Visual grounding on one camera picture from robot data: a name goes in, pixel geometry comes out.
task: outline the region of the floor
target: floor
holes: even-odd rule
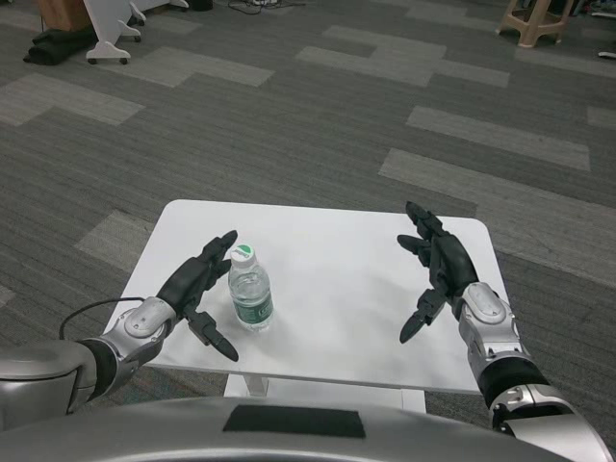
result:
[[[192,198],[476,217],[525,344],[616,448],[616,24],[554,46],[494,34],[504,0],[319,0],[152,15],[130,64],[21,61],[33,0],[0,6],[0,347],[118,296],[165,205]],[[104,327],[91,311],[72,338]],[[92,407],[220,394],[143,369]],[[486,425],[478,397],[428,412]]]

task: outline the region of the bottle label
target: bottle label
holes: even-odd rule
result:
[[[258,324],[265,321],[271,316],[273,311],[273,303],[271,301],[271,294],[258,305],[242,305],[237,301],[234,301],[235,311],[238,313],[238,318],[247,324]]]

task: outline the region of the beige plastic stool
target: beige plastic stool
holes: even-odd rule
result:
[[[567,0],[561,16],[548,12],[551,0],[532,0],[528,8],[516,10],[518,1],[509,3],[497,34],[508,27],[516,29],[520,32],[518,46],[524,48],[535,46],[537,39],[547,34],[555,34],[556,43],[560,43],[574,0]]]

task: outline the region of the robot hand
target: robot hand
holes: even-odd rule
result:
[[[0,352],[0,431],[70,414],[124,385],[152,360],[177,322],[186,318],[205,345],[233,361],[238,352],[207,313],[197,313],[203,293],[230,269],[223,260],[238,237],[214,238],[187,260],[157,296],[122,313],[103,335],[79,342],[49,341]]]
[[[203,247],[201,255],[187,260],[156,295],[168,303],[180,319],[188,319],[189,329],[204,345],[212,345],[231,361],[238,361],[238,352],[217,331],[216,322],[209,314],[195,310],[203,293],[212,289],[231,269],[231,261],[222,259],[237,239],[237,231],[214,238]]]
[[[406,203],[406,215],[417,226],[422,239],[399,235],[398,243],[417,255],[430,268],[430,284],[417,303],[417,311],[400,332],[404,344],[426,325],[431,325],[443,309],[445,302],[457,304],[466,288],[478,282],[471,257],[458,238],[443,230],[443,223],[432,213],[413,202]]]
[[[496,431],[576,462],[613,462],[597,432],[534,364],[509,305],[479,282],[464,245],[417,204],[408,202],[406,213],[422,239],[400,235],[398,242],[429,268],[433,289],[420,297],[400,341],[430,325],[448,302]]]

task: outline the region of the wire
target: wire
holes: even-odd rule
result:
[[[240,5],[244,5],[246,9],[239,8]],[[261,0],[259,1],[259,10],[251,10],[252,7],[256,7],[249,0],[240,0],[239,2],[231,3],[231,0],[228,0],[227,7],[231,10],[235,10],[236,12],[240,12],[243,14],[248,14],[249,16],[254,16],[257,14],[261,14],[262,10],[276,10],[279,8],[289,8],[289,7],[305,7],[308,5],[305,2],[293,3],[285,0],[278,0],[276,3],[271,3],[271,0]]]
[[[64,318],[64,321],[62,321],[62,324],[60,324],[60,330],[58,331],[58,338],[60,340],[64,340],[64,329],[66,328],[66,324],[70,320],[72,320],[74,317],[76,317],[77,315],[80,315],[84,311],[88,311],[91,308],[95,308],[97,306],[104,305],[106,303],[119,303],[120,301],[144,301],[144,299],[141,298],[140,296],[126,296],[124,298],[109,298],[107,300],[97,301],[95,303],[91,303],[90,305],[86,305],[83,308],[78,309],[74,313],[71,313],[66,318]]]

